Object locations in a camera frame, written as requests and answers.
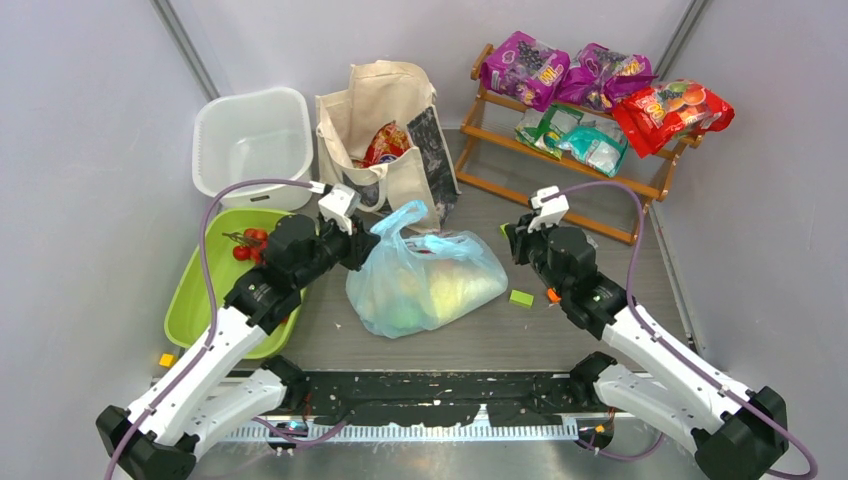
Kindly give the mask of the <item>blue plastic grocery bag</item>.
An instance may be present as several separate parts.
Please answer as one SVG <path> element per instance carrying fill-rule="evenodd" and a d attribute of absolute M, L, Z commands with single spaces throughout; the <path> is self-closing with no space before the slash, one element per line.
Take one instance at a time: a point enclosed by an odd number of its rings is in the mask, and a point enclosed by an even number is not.
<path fill-rule="evenodd" d="M 411 201 L 370 231 L 380 242 L 346 279 L 347 298 L 372 334 L 396 339 L 441 328 L 503 294 L 508 277 L 489 246 L 469 231 L 402 236 L 424 219 Z"/>

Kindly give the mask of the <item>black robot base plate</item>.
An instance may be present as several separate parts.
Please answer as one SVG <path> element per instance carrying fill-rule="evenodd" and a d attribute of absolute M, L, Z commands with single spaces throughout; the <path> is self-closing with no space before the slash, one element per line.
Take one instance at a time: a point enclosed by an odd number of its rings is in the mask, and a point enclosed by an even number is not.
<path fill-rule="evenodd" d="M 270 412 L 369 427 L 467 426 L 483 412 L 494 427 L 549 426 L 609 412 L 560 372 L 311 371 L 306 380 L 294 401 Z"/>

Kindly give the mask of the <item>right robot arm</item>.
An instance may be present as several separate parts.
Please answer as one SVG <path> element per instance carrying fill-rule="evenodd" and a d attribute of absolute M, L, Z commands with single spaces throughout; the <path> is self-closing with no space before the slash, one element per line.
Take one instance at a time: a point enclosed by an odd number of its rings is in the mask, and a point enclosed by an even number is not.
<path fill-rule="evenodd" d="M 569 373 L 584 410 L 624 410 L 677 442 L 710 479 L 759 479 L 787 452 L 784 399 L 733 380 L 659 325 L 626 289 L 598 270 L 596 250 L 577 227 L 531 230 L 533 217 L 506 224 L 513 261 L 529 265 L 558 297 L 569 321 L 636 361 L 644 380 L 594 352 Z"/>

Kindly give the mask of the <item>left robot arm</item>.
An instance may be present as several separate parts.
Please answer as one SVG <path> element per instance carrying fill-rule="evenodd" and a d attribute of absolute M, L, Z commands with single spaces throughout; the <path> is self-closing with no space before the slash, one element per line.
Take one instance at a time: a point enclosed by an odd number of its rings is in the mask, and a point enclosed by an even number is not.
<path fill-rule="evenodd" d="M 379 241 L 356 215 L 281 217 L 259 262 L 234 282 L 221 307 L 211 308 L 203 336 L 130 406 L 108 406 L 98 416 L 110 456 L 105 476 L 122 469 L 133 479 L 185 479 L 213 445 L 253 417 L 276 408 L 298 412 L 310 381 L 280 355 L 240 386 L 209 394 L 300 307 L 304 288 L 337 265 L 360 270 Z"/>

